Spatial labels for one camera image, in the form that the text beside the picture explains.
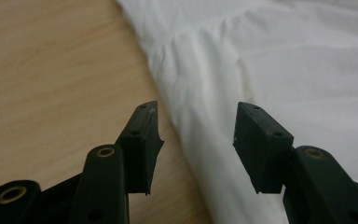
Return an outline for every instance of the tabletop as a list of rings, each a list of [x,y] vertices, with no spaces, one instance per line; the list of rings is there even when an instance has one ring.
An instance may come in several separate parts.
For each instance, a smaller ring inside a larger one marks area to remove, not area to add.
[[[151,195],[130,196],[131,223],[212,223],[159,99],[115,1],[0,1],[0,185],[77,175],[137,105],[158,100],[165,145]]]

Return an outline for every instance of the white fabric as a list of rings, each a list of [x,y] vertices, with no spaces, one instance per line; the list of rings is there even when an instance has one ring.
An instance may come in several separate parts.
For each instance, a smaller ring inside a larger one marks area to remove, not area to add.
[[[215,223],[286,223],[232,146],[239,101],[358,181],[358,0],[118,0]]]

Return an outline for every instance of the wood grain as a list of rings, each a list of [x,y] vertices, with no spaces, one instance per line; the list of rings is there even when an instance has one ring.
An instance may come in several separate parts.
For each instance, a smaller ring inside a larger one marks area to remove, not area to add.
[[[108,0],[0,1],[0,185],[42,189],[81,172],[133,110],[159,100],[133,30]],[[163,104],[152,194],[131,195],[131,223],[211,223]]]

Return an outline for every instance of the wooden table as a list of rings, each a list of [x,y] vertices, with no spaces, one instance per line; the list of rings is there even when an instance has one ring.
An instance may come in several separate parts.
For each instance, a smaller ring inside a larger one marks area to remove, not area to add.
[[[114,1],[0,1],[0,185],[42,189],[81,172],[139,104],[159,100],[135,34]],[[131,223],[211,223],[162,103],[152,194]]]

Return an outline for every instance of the white cloth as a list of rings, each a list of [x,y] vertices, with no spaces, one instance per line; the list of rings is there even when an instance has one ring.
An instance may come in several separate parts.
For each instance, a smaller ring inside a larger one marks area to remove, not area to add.
[[[256,195],[232,146],[239,101],[358,181],[358,0],[118,2],[215,223],[287,222],[282,195]]]

